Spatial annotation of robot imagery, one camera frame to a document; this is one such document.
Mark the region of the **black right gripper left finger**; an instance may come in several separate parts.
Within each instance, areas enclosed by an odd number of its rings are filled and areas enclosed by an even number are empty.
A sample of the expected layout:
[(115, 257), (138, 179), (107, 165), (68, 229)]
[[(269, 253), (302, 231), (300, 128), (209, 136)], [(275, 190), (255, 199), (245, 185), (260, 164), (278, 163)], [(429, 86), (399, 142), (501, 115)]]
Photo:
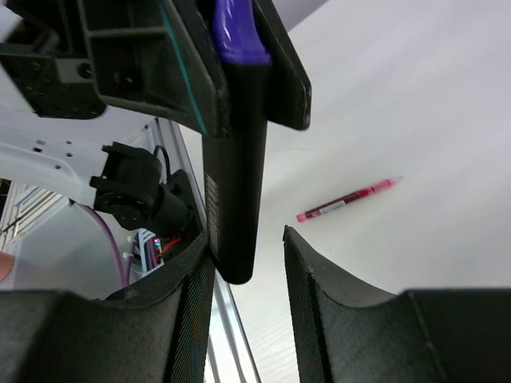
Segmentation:
[(65, 291), (1, 295), (4, 382), (200, 382), (211, 310), (190, 287), (206, 234), (107, 300)]

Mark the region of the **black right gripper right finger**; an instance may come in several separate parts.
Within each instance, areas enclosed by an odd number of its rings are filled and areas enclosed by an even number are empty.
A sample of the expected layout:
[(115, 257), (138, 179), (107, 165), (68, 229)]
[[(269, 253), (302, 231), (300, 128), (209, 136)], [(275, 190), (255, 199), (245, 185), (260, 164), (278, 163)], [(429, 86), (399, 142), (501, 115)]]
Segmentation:
[(391, 294), (283, 233), (302, 382), (507, 382), (507, 288)]

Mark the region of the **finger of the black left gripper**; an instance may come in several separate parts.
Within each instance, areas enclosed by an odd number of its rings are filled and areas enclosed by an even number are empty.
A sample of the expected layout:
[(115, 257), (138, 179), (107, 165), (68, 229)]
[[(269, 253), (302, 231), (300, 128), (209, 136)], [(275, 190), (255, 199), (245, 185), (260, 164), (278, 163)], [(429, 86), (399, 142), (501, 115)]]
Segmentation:
[(271, 55), (267, 117), (304, 131), (311, 123), (311, 81), (271, 0), (253, 2), (257, 31)]

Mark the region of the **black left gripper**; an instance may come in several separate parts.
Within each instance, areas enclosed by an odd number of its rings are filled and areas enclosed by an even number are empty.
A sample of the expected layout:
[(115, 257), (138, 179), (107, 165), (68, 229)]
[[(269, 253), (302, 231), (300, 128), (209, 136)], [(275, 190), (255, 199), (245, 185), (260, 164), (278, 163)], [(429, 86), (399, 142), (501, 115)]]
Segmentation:
[(39, 117), (94, 119), (107, 104), (227, 137), (227, 79), (196, 2), (4, 4), (21, 20), (1, 66)]

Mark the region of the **black purple-tip highlighter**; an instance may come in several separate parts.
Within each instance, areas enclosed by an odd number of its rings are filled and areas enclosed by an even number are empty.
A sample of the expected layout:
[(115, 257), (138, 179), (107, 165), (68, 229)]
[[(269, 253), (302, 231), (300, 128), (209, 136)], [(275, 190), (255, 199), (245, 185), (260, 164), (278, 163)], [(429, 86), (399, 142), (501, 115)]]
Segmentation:
[(228, 83), (231, 130), (224, 140), (203, 141), (208, 234), (216, 269), (226, 282), (241, 285), (254, 268), (271, 56), (251, 1), (218, 1), (212, 35)]

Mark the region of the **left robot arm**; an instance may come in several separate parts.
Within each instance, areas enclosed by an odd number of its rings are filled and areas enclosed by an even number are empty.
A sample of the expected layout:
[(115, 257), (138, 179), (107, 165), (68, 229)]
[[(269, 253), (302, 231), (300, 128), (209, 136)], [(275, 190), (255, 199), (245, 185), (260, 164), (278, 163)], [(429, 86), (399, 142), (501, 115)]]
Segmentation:
[(203, 138), (204, 189), (260, 198), (268, 122), (308, 128), (311, 83), (270, 1), (4, 1), (1, 173), (90, 204), (101, 146), (131, 131), (101, 116), (163, 117)]

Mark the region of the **red gel pen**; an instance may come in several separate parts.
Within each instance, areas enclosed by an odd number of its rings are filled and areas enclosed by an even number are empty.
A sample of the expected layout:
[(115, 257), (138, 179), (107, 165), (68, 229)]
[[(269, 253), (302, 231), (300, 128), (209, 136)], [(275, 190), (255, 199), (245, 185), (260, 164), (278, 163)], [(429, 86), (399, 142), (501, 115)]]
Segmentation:
[(378, 194), (379, 192), (388, 190), (395, 186), (396, 184), (398, 184), (401, 180), (402, 177), (381, 180), (376, 184), (366, 186), (359, 190), (353, 191), (352, 193), (349, 193), (347, 195), (343, 195), (341, 197), (333, 199), (327, 203), (323, 203), (318, 207), (314, 207), (308, 211), (299, 213), (296, 216), (296, 220), (298, 223), (304, 223), (309, 219), (319, 217), (337, 208), (341, 208), (360, 199), (365, 199), (366, 197), (369, 197), (371, 195)]

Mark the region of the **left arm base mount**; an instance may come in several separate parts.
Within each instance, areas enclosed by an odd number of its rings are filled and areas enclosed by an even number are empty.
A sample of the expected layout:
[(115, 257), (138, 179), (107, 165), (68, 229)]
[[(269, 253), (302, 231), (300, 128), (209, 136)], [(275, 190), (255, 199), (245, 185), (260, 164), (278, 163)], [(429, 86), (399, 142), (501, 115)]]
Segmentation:
[(93, 209), (112, 215), (126, 230), (146, 229), (161, 239), (179, 237), (191, 242), (203, 231), (191, 184), (184, 170), (170, 172), (168, 154), (114, 142), (102, 147), (107, 154), (95, 189)]

